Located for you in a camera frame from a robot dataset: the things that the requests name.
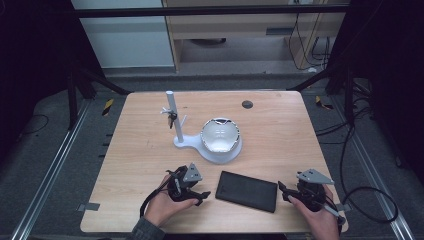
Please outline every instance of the white stand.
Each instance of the white stand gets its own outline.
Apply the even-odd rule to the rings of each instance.
[[[215,164],[228,163],[239,155],[243,145],[241,137],[239,139],[239,143],[234,149],[229,152],[218,153],[211,152],[206,148],[206,146],[203,144],[200,133],[195,136],[183,134],[182,124],[180,123],[177,106],[175,104],[174,93],[172,91],[166,91],[166,95],[168,97],[169,107],[171,108],[168,110],[168,112],[172,111],[177,114],[177,119],[174,120],[175,131],[177,132],[177,136],[174,138],[174,144],[177,148],[194,148],[203,158]]]

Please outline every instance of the hand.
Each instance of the hand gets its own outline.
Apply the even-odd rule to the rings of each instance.
[[[170,177],[167,175],[163,178],[161,185]],[[197,199],[188,199],[182,202],[174,202],[168,195],[168,191],[160,191],[149,203],[144,214],[144,218],[156,225],[161,227],[165,224],[172,216],[181,212],[184,209],[190,208],[191,206],[198,203]]]
[[[333,193],[324,186],[325,194],[333,200]],[[299,199],[289,196],[290,202],[299,212],[305,217],[306,221],[311,228],[312,235],[317,240],[338,240],[339,230],[337,225],[337,218],[325,209],[318,212],[309,210]]]

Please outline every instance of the person's right hand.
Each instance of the person's right hand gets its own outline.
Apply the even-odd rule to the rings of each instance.
[[[333,193],[324,186],[325,194],[333,200]],[[338,240],[339,229],[337,225],[337,218],[325,210],[324,208],[318,212],[312,212],[309,210],[299,199],[289,196],[290,202],[299,212],[305,217],[306,221],[311,228],[312,235],[317,240]]]

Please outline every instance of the white rod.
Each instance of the white rod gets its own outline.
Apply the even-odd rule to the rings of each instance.
[[[178,142],[182,143],[184,142],[184,137],[183,137],[183,132],[181,130],[179,115],[177,112],[177,105],[175,104],[174,92],[166,91],[166,96],[168,97],[169,108],[171,108],[171,110],[175,114],[177,114],[177,119],[174,120],[174,126],[175,126],[175,131],[177,131]]]

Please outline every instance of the wooden table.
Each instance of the wooden table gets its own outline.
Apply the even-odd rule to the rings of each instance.
[[[242,102],[253,102],[245,109]],[[226,117],[238,125],[243,149],[233,161],[216,165],[194,149],[173,144],[174,129],[167,125],[165,92],[132,93],[119,118],[86,211],[84,232],[130,232],[145,198],[157,188],[166,170],[195,163],[203,181],[193,191],[211,191],[199,207],[174,216],[163,229],[168,233],[277,233],[309,232],[303,217],[277,194],[277,209],[268,213],[215,199],[221,171],[271,182],[282,181],[296,189],[297,171],[314,168],[329,176],[314,129],[298,92],[229,91],[175,92],[180,116],[187,115],[184,134],[195,135],[211,118]],[[333,186],[335,202],[339,202]]]

